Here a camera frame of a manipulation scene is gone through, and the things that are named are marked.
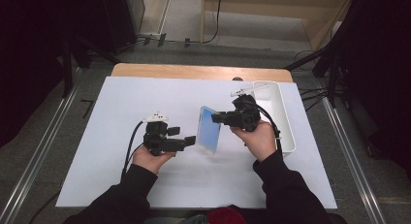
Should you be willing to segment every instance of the person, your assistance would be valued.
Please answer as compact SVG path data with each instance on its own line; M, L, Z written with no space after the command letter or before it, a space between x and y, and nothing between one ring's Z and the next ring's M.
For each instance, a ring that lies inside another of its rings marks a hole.
M245 142L257 159L252 167L263 181L263 190L267 195L264 222L332 223L300 173L289 170L285 165L269 123L260 120L253 132L236 127L231 127L231 131ZM143 223L150 209L146 197L162 165L173 157L174 152L153 156L145 146L140 147L134 153L132 165L122 181L64 223Z

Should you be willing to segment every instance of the white table surface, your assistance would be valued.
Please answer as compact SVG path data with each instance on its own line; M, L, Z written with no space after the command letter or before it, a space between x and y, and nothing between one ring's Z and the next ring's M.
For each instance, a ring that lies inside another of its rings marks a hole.
M279 83L296 150L285 158L299 171L325 208L336 208L334 196L294 83ZM156 112L169 127L181 127L183 139L197 134L201 106L233 111L231 92L252 82L108 77L64 182L57 207L81 208L120 181L128 143L135 126ZM135 137L142 142L145 124ZM188 146L167 162L148 194L152 208L217 208L236 205L264 208L262 182L253 172L255 158L243 142L222 126L215 154Z

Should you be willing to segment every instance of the metal frame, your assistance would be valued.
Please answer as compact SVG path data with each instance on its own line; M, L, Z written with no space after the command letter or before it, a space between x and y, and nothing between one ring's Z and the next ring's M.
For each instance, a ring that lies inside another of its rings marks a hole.
M324 83L318 81L319 87L324 87ZM339 144L341 146L342 152L344 153L345 159L347 160L348 167L350 168L351 175L357 184L360 196L363 200L366 212L368 213L369 219L373 224L386 224L384 214L378 205L377 198L375 197L371 185L365 176L363 168L358 160L356 153L351 146L349 138L344 130L344 127L340 121L338 111L336 108L332 107L332 104L328 99L323 100L324 106L329 115L330 122L335 131L336 137L338 138Z
M39 172L43 162L45 161L45 158L47 156L48 150L52 145L54 137L58 133L61 123L66 117L67 111L71 107L73 100L76 96L79 84L83 77L83 72L80 68L77 69L76 75L78 81L74 85L71 92L67 95L67 97L61 101L57 111L55 112L50 124L48 125L48 128L46 129L42 139L40 140L37 149L34 152L30 162L28 163L24 173L15 185L15 188L13 189L6 206L0 215L1 224L13 223L15 221L17 213L20 210L21 205L24 202L30 190L37 173Z

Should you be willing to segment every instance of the black jacket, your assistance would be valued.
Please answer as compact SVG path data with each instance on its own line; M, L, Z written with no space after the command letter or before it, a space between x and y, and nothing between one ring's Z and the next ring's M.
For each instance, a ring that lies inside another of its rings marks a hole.
M256 161L253 169L264 183L268 223L331 223L302 176L287 168L278 151L261 163ZM64 223L143 223L150 208L146 197L156 179L152 172L131 165L120 184Z

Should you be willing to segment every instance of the white tray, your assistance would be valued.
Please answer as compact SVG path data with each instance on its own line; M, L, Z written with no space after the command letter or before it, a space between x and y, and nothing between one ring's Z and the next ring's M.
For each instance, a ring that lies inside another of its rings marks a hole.
M274 81L254 81L254 87L268 87L261 88L254 91L254 97L259 106L265 109L278 130L280 131L281 147L284 157L296 150L296 143L294 141L293 132L290 128L287 112L284 108L283 99L281 97L281 89L277 82Z

